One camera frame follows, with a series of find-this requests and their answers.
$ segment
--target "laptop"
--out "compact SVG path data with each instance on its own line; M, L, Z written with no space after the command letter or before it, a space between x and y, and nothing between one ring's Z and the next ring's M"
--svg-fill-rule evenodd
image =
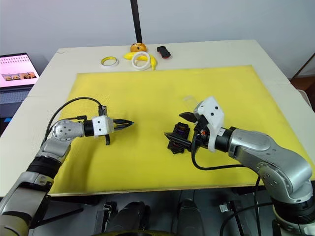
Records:
M0 56L0 118L14 116L38 78L27 53Z

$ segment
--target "yellow banana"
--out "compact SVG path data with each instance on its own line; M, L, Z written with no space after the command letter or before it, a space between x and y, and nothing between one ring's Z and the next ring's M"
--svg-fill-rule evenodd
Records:
M136 53L135 52L134 53L126 53L124 55L124 58L127 59L127 60L131 60L134 54L136 54ZM157 60L151 54L149 54L149 55L150 55L151 68L152 68L152 70L155 70L156 69L156 65L157 65ZM147 61L147 57L139 56L137 58L137 60L145 60L145 61Z

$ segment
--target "table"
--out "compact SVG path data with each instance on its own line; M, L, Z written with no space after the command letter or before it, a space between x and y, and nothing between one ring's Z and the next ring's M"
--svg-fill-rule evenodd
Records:
M156 52L160 44L147 46L158 59L157 70L251 64L315 161L315 113L255 40L164 44L172 54L169 60L161 59ZM129 46L108 46L62 48L56 52L0 138L0 196L33 160L48 120L66 101L76 74L132 71L130 61L123 59L128 51ZM105 56L116 56L119 66L103 68L99 62Z

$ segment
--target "masking tape roll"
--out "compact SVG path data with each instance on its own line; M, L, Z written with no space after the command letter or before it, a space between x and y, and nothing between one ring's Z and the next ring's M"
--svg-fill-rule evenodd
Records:
M114 63L110 64L110 65L105 65L104 63L107 61L107 60L114 60ZM111 68L111 67L114 67L116 65L118 65L119 61L116 57L105 57L103 58L101 61L100 61L101 65L106 67L106 68Z
M135 64L135 61L137 60L138 57L140 56L145 56L147 57L147 62L143 65L143 66L137 66ZM150 66L150 55L146 52L137 52L135 55L133 55L132 59L131 59L131 64L134 68L136 68L137 70L145 70Z

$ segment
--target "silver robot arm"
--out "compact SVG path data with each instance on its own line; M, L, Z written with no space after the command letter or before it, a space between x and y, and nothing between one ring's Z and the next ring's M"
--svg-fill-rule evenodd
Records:
M263 180L283 232L315 235L312 169L302 156L277 145L264 133L223 128L224 113L213 97L200 102L193 113L185 112L180 116L196 125L192 143L165 133L168 139L192 153L198 147L211 152L228 152L230 157L255 171ZM194 154L192 158L197 168L213 169L198 166Z
M26 236L29 228L43 218L50 200L47 193L74 138L108 135L113 131L114 122L105 115L84 122L58 121L51 138L0 202L0 235Z

